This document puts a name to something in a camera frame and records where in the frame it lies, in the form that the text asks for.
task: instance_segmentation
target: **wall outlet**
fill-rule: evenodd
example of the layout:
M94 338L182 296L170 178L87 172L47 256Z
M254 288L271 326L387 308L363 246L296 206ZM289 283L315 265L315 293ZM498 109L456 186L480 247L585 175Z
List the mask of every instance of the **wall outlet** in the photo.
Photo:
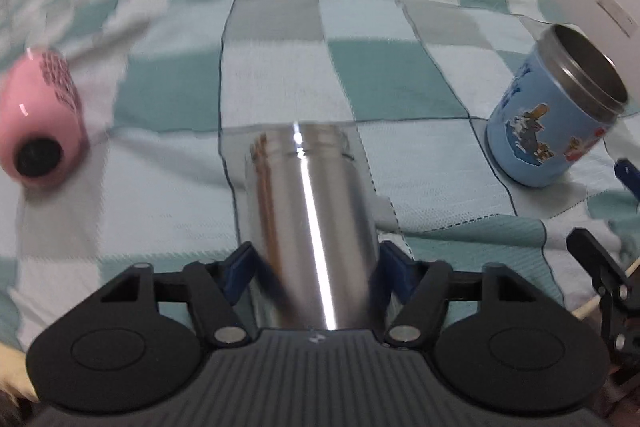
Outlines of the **wall outlet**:
M596 2L620 26L627 37L631 37L636 32L638 23L615 0L597 0Z

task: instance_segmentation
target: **checkered bedsheet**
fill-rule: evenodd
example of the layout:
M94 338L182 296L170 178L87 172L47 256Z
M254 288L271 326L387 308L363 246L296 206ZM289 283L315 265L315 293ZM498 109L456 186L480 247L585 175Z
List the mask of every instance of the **checkered bedsheet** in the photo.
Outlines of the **checkered bedsheet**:
M132 263L228 255L222 131L291 121L356 126L381 237L455 269L507 263L578 307L592 292L564 249L572 227L625 266L639 254L638 202L613 164L640 161L640 115L553 187L501 174L486 118L552 22L567 22L552 0L9 0L0 70L26 46L65 54L92 149L52 193L0 176L0 341L26 349Z

